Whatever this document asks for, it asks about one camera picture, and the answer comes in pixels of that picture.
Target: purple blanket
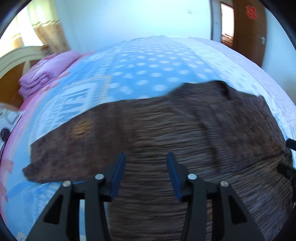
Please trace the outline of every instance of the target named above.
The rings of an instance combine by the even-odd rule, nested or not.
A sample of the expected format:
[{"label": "purple blanket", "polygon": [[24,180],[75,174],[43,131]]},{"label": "purple blanket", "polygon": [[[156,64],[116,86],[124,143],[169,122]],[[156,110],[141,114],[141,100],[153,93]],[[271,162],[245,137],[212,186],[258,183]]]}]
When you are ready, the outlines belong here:
[{"label": "purple blanket", "polygon": [[68,51],[57,56],[51,55],[47,59],[42,59],[36,67],[32,67],[32,70],[20,78],[20,95],[26,98],[49,84],[76,61],[79,56],[80,53],[77,51]]}]

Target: yellow curtain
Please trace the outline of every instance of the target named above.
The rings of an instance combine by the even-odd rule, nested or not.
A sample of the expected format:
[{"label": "yellow curtain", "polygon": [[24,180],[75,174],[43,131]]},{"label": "yellow curtain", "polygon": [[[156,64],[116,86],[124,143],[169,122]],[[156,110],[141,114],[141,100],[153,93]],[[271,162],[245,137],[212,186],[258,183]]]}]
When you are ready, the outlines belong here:
[{"label": "yellow curtain", "polygon": [[19,31],[16,16],[0,38],[0,57],[16,48],[20,48],[23,46],[24,43]]},{"label": "yellow curtain", "polygon": [[52,52],[61,53],[70,50],[54,0],[32,0],[27,10],[37,36],[50,47]]}]

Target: red door decoration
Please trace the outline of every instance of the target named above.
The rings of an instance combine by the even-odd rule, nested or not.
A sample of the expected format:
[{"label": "red door decoration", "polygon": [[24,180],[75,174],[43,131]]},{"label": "red door decoration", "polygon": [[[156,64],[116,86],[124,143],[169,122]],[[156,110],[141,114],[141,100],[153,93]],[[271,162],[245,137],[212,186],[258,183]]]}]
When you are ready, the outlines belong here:
[{"label": "red door decoration", "polygon": [[246,14],[248,16],[248,18],[251,19],[256,19],[259,17],[259,15],[256,13],[256,8],[254,8],[253,6],[246,6]]}]

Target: ribbed knit fabric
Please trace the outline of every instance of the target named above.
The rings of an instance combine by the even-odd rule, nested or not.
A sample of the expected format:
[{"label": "ribbed knit fabric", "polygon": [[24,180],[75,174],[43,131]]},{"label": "ribbed knit fabric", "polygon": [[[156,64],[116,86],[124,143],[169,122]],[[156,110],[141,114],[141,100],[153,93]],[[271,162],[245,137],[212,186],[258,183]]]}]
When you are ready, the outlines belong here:
[{"label": "ribbed knit fabric", "polygon": [[[291,210],[291,187],[276,171],[291,164],[263,97],[221,81],[183,84],[166,96],[96,106],[34,142],[29,180],[85,180],[126,153],[118,197],[110,205],[112,240],[179,240],[186,204],[174,196],[166,168],[179,163],[206,181],[228,180],[267,240]],[[208,203],[207,240],[211,205]]]}]

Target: silver screw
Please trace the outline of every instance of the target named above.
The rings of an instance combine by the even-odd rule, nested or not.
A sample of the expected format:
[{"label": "silver screw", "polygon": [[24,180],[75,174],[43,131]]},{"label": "silver screw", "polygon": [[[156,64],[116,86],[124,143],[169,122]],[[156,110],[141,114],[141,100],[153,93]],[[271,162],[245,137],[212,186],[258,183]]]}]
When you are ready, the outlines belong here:
[{"label": "silver screw", "polygon": [[188,174],[188,179],[190,179],[190,180],[195,180],[195,179],[197,179],[197,175],[195,175],[194,173],[190,173],[190,174]]},{"label": "silver screw", "polygon": [[95,175],[94,178],[97,180],[102,180],[104,178],[104,174],[99,173],[99,174]]},{"label": "silver screw", "polygon": [[220,185],[221,185],[222,187],[225,187],[225,188],[226,188],[226,187],[228,187],[229,184],[228,184],[227,181],[221,181],[221,182],[220,182]]},{"label": "silver screw", "polygon": [[69,187],[71,185],[71,182],[70,181],[64,181],[63,182],[63,186],[64,187]]}]

